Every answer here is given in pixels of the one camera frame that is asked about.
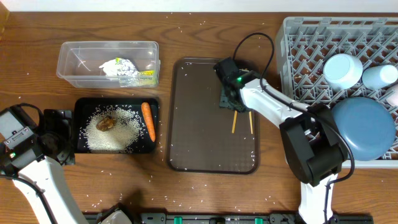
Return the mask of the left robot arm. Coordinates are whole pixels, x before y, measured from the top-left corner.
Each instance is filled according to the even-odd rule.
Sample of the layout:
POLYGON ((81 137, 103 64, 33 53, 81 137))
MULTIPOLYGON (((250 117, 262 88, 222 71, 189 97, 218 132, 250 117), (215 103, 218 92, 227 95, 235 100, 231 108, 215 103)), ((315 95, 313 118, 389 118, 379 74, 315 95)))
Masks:
POLYGON ((39 111, 35 122, 21 103, 1 111, 1 177, 10 179, 30 203, 40 223, 134 223, 117 204, 85 214, 73 198, 63 166, 75 163, 72 112, 39 111))

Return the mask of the pile of white rice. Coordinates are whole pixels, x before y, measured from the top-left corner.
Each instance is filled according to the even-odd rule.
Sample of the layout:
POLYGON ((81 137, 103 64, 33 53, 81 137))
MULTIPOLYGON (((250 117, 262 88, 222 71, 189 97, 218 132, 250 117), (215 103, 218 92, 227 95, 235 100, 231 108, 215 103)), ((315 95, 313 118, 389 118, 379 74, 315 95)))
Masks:
POLYGON ((138 111, 127 105, 97 105, 83 120, 79 129, 78 147, 88 152, 126 153, 138 140, 143 138, 144 123, 138 111), (106 118, 114 125, 107 130, 99 130, 97 125, 106 118))

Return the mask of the orange carrot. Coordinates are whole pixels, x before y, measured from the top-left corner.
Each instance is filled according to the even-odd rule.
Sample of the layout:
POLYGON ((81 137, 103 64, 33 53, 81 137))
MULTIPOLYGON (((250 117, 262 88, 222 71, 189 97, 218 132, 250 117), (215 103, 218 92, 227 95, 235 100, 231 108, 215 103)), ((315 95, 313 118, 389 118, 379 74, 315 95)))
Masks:
POLYGON ((141 104, 142 115, 147 127, 147 132, 150 136, 152 142, 155 142, 156 134, 155 134, 155 126, 152 119, 152 111, 150 108, 150 104, 148 102, 143 102, 141 104))

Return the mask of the foil wrapper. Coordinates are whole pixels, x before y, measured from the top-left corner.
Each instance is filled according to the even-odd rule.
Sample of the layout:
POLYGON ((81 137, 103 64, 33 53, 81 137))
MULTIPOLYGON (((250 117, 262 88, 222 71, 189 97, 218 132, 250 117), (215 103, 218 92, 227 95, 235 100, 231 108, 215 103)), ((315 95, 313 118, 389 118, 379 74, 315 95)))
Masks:
POLYGON ((116 74, 122 87, 137 85, 139 71, 130 60, 116 58, 116 74))

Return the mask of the dark blue plate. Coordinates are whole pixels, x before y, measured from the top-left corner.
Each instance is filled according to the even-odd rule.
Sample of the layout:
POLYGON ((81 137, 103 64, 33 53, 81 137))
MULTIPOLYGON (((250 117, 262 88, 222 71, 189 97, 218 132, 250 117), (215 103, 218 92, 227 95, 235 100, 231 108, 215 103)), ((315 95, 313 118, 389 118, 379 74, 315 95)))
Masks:
POLYGON ((357 161, 371 161, 393 145, 396 128, 392 115, 375 100, 347 98, 332 108, 340 134, 357 161))

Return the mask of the wooden chopstick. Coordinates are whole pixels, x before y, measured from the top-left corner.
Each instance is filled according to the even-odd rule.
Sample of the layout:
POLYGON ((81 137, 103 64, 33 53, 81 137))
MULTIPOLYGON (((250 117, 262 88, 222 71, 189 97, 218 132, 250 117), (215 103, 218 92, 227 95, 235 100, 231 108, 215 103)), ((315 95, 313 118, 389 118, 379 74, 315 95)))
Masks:
POLYGON ((232 134, 235 133, 237 116, 238 116, 238 112, 237 112, 237 111, 234 111, 233 125, 232 125, 232 128, 231 128, 232 134))
POLYGON ((250 125, 250 130, 251 134, 253 134, 253 123, 252 123, 252 111, 249 112, 249 125, 250 125))

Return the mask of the brown food lump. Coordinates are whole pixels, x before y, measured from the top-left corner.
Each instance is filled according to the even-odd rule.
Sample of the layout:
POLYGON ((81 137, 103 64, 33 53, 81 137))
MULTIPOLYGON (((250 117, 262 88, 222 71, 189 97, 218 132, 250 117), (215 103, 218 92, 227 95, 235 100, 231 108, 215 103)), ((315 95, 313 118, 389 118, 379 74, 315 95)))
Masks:
POLYGON ((117 123, 117 119, 112 116, 105 116, 101 121, 97 122, 96 129, 102 132, 113 129, 117 123))

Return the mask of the light blue plastic cup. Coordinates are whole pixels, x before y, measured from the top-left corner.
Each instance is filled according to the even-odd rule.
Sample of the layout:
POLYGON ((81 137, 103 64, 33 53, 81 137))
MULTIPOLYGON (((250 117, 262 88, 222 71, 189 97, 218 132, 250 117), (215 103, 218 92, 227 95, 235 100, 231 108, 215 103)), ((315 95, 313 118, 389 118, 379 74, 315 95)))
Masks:
POLYGON ((393 65, 381 65, 366 69, 362 83, 370 90, 384 88, 397 81, 397 68, 393 65))

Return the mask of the light blue bowl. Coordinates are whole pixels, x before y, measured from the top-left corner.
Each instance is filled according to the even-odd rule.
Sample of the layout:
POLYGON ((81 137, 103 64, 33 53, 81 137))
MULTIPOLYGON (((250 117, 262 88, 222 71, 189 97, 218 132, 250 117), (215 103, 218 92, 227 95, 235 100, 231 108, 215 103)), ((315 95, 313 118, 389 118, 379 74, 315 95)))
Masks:
POLYGON ((323 74, 334 91, 346 90, 360 81, 363 65, 355 56, 336 54, 326 61, 323 74))

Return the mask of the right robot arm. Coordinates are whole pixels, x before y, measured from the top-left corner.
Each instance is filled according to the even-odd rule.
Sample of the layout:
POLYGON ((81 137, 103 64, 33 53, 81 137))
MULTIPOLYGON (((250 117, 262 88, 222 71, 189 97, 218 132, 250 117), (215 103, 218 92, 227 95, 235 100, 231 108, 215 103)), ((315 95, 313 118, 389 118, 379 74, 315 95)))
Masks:
POLYGON ((305 223, 330 223, 333 186, 349 157, 330 109, 294 101, 259 73, 238 68, 230 57, 213 69, 235 111, 256 111, 278 127, 285 159, 301 183, 301 219, 305 223))

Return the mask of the pink plastic cup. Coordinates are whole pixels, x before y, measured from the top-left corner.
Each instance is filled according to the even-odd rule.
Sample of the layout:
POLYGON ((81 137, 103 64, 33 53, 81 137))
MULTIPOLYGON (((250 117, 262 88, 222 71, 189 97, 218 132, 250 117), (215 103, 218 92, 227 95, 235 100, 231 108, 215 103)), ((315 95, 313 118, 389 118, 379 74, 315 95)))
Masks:
POLYGON ((398 105, 398 84, 390 87, 387 91, 387 98, 386 101, 388 104, 391 106, 397 106, 398 105))

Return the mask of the yellow green snack packet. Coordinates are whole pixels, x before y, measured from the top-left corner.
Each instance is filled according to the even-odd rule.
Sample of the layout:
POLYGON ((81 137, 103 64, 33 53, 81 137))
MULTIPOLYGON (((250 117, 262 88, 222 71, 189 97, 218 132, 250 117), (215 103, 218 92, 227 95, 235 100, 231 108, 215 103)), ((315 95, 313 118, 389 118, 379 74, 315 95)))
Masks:
POLYGON ((158 79, 155 70, 146 70, 139 72, 138 86, 156 86, 158 79))

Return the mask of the white napkin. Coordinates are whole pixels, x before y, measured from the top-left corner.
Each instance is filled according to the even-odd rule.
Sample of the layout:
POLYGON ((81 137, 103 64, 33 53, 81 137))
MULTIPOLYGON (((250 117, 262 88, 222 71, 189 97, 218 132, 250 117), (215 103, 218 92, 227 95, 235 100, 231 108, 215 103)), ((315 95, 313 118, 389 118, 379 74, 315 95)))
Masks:
POLYGON ((99 68, 103 71, 107 79, 109 80, 118 79, 118 69, 120 68, 120 66, 118 65, 115 58, 100 65, 99 68))

